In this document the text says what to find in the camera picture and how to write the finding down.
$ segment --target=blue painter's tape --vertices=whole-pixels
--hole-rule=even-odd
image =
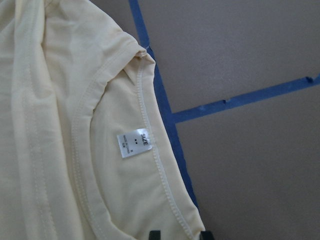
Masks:
[[[257,91],[249,92],[239,96],[232,97],[228,100],[212,102],[206,105],[201,105],[188,110],[176,112],[173,114],[175,123],[180,123],[206,115],[214,114],[228,109],[233,109],[246,104],[255,103],[261,100],[273,98],[283,94],[288,94],[294,91],[302,90],[320,84],[320,75],[313,79],[304,77],[279,85],[267,87]]]
[[[129,4],[132,11],[136,30],[140,39],[140,45],[147,50],[147,52],[150,54],[150,56],[153,59],[155,59],[154,52],[150,47],[148,32],[144,23],[144,19],[142,17],[138,0],[129,0]],[[176,124],[174,122],[173,114],[171,112],[171,108],[169,105],[169,101],[167,98],[165,87],[163,85],[163,81],[160,75],[158,65],[155,65],[153,86],[154,86],[155,97],[158,103],[158,108],[162,117],[162,121],[163,121],[165,130],[168,134],[185,188],[190,198],[192,199],[193,203],[198,207],[196,196],[192,188],[191,179],[187,172],[187,165],[186,165],[184,153],[179,141]]]

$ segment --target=size label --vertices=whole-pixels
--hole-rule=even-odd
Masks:
[[[145,128],[136,129],[116,136],[122,158],[127,158],[152,149],[148,131]]]

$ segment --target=size tag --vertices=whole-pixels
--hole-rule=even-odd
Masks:
[[[140,128],[116,136],[121,151],[122,158],[127,158],[152,149],[148,131]]]

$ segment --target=blue tape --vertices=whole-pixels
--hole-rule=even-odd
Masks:
[[[144,19],[142,17],[138,0],[129,0],[129,4],[130,4],[131,12],[133,15],[135,27],[139,36],[140,45],[147,50],[147,52],[150,54],[150,56],[153,59],[155,59],[154,52],[150,47],[148,32],[144,23]],[[187,172],[187,165],[186,165],[184,153],[179,141],[176,124],[174,121],[174,116],[172,114],[172,111],[169,105],[169,101],[167,98],[165,87],[163,85],[163,81],[160,75],[158,65],[155,65],[153,86],[154,86],[155,97],[158,103],[158,108],[162,117],[162,121],[163,121],[165,130],[167,132],[167,135],[169,137],[173,154],[177,161],[185,188],[190,198],[192,199],[193,203],[198,207],[198,203],[193,191],[191,179]]]
[[[257,91],[249,92],[239,96],[232,97],[228,100],[221,100],[212,102],[206,105],[201,105],[188,110],[176,112],[173,114],[173,121],[180,123],[206,115],[214,114],[228,109],[233,109],[243,105],[255,103],[261,100],[273,98],[283,94],[288,94],[294,91],[302,90],[320,84],[320,75],[313,79],[311,77],[304,77],[279,85],[267,87]]]

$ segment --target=cream fabric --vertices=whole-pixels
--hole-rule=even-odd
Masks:
[[[0,239],[198,240],[146,50],[87,0],[2,0],[0,30]]]

